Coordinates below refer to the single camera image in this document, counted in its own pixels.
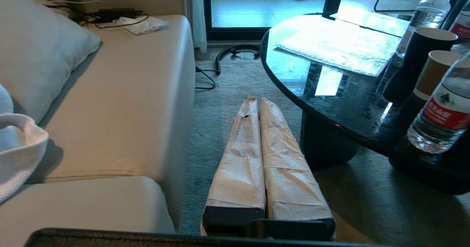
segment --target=red label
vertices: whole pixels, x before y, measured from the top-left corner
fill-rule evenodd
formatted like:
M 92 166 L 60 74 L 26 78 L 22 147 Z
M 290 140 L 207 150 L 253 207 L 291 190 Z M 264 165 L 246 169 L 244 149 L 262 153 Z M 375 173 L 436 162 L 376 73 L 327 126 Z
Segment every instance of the red label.
M 470 39 L 470 28 L 459 23 L 454 23 L 450 32 L 456 34 L 460 38 Z
M 444 108 L 434 98 L 424 108 L 423 115 L 443 128 L 462 130 L 470 125 L 470 114 Z

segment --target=bubble wrap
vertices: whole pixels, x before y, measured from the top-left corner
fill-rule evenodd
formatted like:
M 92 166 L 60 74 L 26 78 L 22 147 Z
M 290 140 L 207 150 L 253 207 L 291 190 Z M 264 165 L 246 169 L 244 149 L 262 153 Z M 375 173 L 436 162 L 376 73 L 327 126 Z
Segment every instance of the bubble wrap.
M 398 47 L 396 36 L 321 18 L 277 47 L 346 71 L 378 76 Z

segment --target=white curtain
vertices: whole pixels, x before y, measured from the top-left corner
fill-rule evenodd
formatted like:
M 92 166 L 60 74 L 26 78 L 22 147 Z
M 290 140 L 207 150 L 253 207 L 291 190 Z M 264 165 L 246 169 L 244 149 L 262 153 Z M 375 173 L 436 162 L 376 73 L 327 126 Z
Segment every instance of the white curtain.
M 207 36 L 204 16 L 204 0 L 192 0 L 194 47 L 202 53 L 207 52 Z

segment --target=power adapter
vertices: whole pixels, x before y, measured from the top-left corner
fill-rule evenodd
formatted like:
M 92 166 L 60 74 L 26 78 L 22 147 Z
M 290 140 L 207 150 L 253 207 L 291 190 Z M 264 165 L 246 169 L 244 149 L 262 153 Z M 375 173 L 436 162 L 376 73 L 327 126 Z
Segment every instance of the power adapter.
M 102 23 L 112 22 L 120 17 L 135 18 L 138 14 L 139 12 L 135 11 L 134 8 L 99 9 L 97 12 Z

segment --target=brown paper cup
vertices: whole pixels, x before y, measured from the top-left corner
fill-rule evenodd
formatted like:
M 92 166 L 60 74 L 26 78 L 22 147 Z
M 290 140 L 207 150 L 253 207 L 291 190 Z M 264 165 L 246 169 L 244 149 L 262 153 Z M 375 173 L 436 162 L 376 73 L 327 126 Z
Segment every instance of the brown paper cup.
M 461 57 L 461 54 L 455 52 L 443 50 L 431 51 L 428 54 L 428 60 L 421 71 L 413 93 L 419 98 L 428 101 L 446 71 Z

